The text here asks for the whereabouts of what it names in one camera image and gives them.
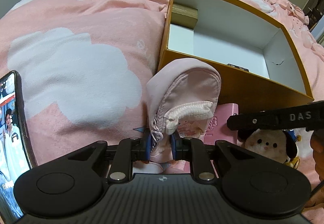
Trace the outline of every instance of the pink notebook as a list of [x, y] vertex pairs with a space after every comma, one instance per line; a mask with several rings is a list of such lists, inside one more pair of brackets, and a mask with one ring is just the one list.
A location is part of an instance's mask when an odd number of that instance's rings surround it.
[[[230, 143], [237, 144], [238, 132], [231, 131], [227, 125], [227, 119], [234, 114], [239, 113], [239, 107], [236, 103], [227, 103], [218, 105], [213, 119], [211, 120], [208, 129], [204, 136], [205, 145], [214, 145], [216, 140], [226, 140]], [[190, 164], [186, 162], [184, 171], [190, 172]]]

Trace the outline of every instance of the cable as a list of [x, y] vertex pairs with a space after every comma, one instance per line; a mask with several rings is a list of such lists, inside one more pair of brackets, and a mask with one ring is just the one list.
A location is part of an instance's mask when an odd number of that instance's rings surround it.
[[309, 199], [311, 199], [318, 191], [320, 191], [320, 189], [324, 186], [324, 180], [322, 180], [321, 183], [319, 183], [314, 189], [313, 191], [310, 193], [310, 197]]

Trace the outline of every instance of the ridged black surface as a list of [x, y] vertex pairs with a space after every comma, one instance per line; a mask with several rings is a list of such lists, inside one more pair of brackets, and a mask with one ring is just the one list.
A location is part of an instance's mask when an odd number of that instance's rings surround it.
[[56, 220], [26, 215], [18, 224], [309, 224], [301, 215], [255, 219], [232, 209], [214, 186], [198, 184], [188, 174], [164, 177], [136, 174], [129, 183], [112, 185], [98, 204], [79, 215]]

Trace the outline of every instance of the phone screen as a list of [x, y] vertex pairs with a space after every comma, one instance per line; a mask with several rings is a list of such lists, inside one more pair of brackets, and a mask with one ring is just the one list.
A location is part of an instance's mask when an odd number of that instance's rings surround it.
[[30, 169], [16, 109], [15, 74], [0, 80], [0, 213], [5, 224], [22, 217], [13, 193], [17, 178]]

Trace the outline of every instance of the round black pad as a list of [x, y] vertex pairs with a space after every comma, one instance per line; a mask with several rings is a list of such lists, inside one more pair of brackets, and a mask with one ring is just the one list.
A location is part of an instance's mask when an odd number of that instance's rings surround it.
[[14, 196], [22, 211], [44, 218], [81, 212], [102, 193], [100, 177], [84, 162], [68, 159], [35, 167], [14, 185]]
[[287, 185], [287, 179], [273, 172], [259, 172], [250, 178], [250, 184], [257, 190], [265, 193], [277, 193], [283, 191]]
[[62, 194], [74, 186], [74, 178], [68, 174], [51, 173], [37, 181], [37, 187], [46, 194]]
[[222, 190], [243, 211], [263, 217], [282, 217], [302, 211], [311, 186], [296, 169], [271, 160], [249, 159], [232, 166], [224, 175]]

